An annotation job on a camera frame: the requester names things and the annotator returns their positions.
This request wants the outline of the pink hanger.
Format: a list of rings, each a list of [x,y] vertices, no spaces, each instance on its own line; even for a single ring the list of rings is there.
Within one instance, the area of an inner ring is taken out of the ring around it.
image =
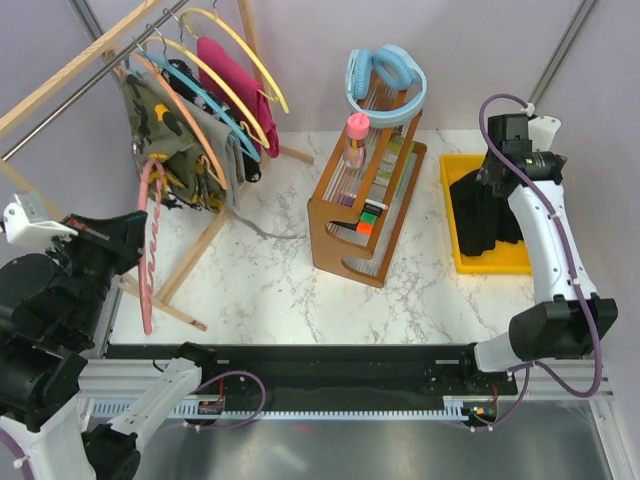
[[[152,310],[153,310],[153,289],[154,272],[156,266],[157,235],[159,231],[159,217],[162,195],[164,188],[165,171],[161,162],[150,156],[145,162],[140,174],[140,185],[138,194],[138,209],[146,214],[149,200],[149,189],[153,185],[155,195],[155,206],[151,218],[151,239],[145,236],[146,228],[143,228],[143,245],[141,256],[138,262],[139,281],[139,301],[142,315],[143,331],[145,335],[150,335],[153,330]]]

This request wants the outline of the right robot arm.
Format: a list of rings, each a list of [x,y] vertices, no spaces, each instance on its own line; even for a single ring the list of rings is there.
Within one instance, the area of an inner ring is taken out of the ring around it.
[[[483,392],[494,372],[546,359],[579,359],[594,352],[618,316],[614,299],[603,298],[589,278],[567,218],[562,169],[565,157],[537,151],[525,114],[492,116],[493,143],[480,180],[505,201],[518,223],[534,280],[534,304],[514,316],[507,332],[475,345],[475,359],[458,368],[467,392]]]

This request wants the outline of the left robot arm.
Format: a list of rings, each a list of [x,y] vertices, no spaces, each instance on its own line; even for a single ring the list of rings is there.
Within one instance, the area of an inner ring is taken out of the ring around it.
[[[1,270],[1,440],[27,479],[131,479],[174,408],[219,382],[214,352],[185,343],[133,407],[83,431],[79,378],[112,280],[140,260],[147,215],[69,215],[45,253]]]

